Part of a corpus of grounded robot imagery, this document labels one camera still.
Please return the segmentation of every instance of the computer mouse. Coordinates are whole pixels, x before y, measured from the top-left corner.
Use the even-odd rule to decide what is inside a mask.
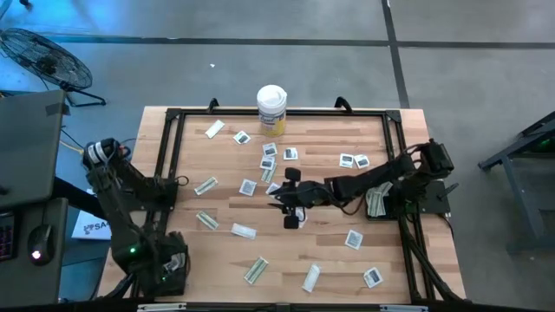
[[[29,233],[27,253],[34,265],[45,265],[54,257],[53,231],[52,225],[41,224]]]

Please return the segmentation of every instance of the concrete floor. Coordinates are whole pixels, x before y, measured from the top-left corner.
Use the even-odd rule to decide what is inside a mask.
[[[397,38],[405,41],[553,42],[550,0],[390,0]],[[379,0],[35,0],[14,3],[0,21],[70,35],[191,38],[386,40]],[[106,107],[72,110],[67,131],[81,143],[133,138],[146,105],[255,105],[268,83],[294,106],[329,107],[342,95],[354,107],[400,107],[387,47],[63,43],[94,76]],[[525,226],[500,168],[476,164],[553,110],[555,50],[401,49],[410,106],[423,108],[432,136],[455,163],[448,183],[455,245],[473,301],[554,309],[555,256],[509,256]],[[35,76],[0,59],[0,89],[43,91]],[[60,149],[57,173],[88,184],[79,155]],[[69,215],[73,229],[76,211]],[[86,300],[106,243],[68,239],[61,297]],[[90,262],[78,263],[87,259]]]

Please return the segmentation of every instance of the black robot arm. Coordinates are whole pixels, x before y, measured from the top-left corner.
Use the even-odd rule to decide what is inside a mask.
[[[126,274],[137,276],[145,296],[182,295],[189,265],[183,237],[178,232],[164,236],[153,228],[140,228],[129,213],[140,207],[169,210],[177,182],[146,178],[114,139],[88,144],[83,165],[112,231],[114,261]]]

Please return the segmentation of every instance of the fan grille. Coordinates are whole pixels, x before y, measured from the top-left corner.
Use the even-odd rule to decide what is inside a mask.
[[[28,30],[5,30],[0,34],[0,47],[29,72],[55,85],[83,90],[93,84],[90,70],[79,59],[49,39]]]

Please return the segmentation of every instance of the wooden table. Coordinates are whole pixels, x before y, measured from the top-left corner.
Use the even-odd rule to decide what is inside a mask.
[[[152,176],[160,146],[167,107],[145,107],[133,154],[133,164],[146,176]],[[424,113],[404,109],[402,124],[407,145],[428,140]],[[205,131],[217,119],[225,127],[211,140]],[[174,137],[174,125],[170,138]],[[395,153],[399,153],[394,135]],[[233,135],[246,131],[252,140],[238,145]],[[261,181],[259,169],[262,145],[276,142],[277,170],[273,182],[284,181],[284,169],[301,169],[303,179],[323,181],[324,177],[357,175],[361,170],[339,167],[339,154],[366,154],[372,166],[387,161],[382,123],[371,117],[300,117],[290,116],[285,135],[266,138],[260,134],[256,116],[187,116],[177,175],[186,175],[191,183],[178,195],[167,231],[181,231],[190,248],[191,273],[186,293],[180,297],[160,298],[181,302],[313,302],[313,303],[405,303],[409,302],[401,239],[396,222],[369,222],[363,209],[353,217],[336,207],[307,210],[303,229],[283,228],[281,211],[267,203],[268,184]],[[283,160],[286,147],[294,146],[299,160]],[[170,140],[168,151],[173,149]],[[167,153],[169,164],[171,152]],[[219,185],[197,196],[193,189],[214,176]],[[258,182],[253,197],[238,193],[243,179]],[[205,211],[219,222],[210,231],[195,217]],[[140,222],[144,214],[134,212]],[[250,240],[230,233],[234,223],[258,231]],[[422,225],[428,256],[442,278],[459,296],[465,295],[451,233],[444,220],[423,215]],[[360,250],[344,245],[349,230],[364,235]],[[243,276],[259,257],[270,263],[254,285]],[[312,263],[322,267],[312,293],[301,289]],[[378,268],[384,282],[369,289],[362,273]],[[424,296],[420,265],[415,265],[419,290]],[[99,289],[104,295],[123,278],[123,272],[108,255]]]

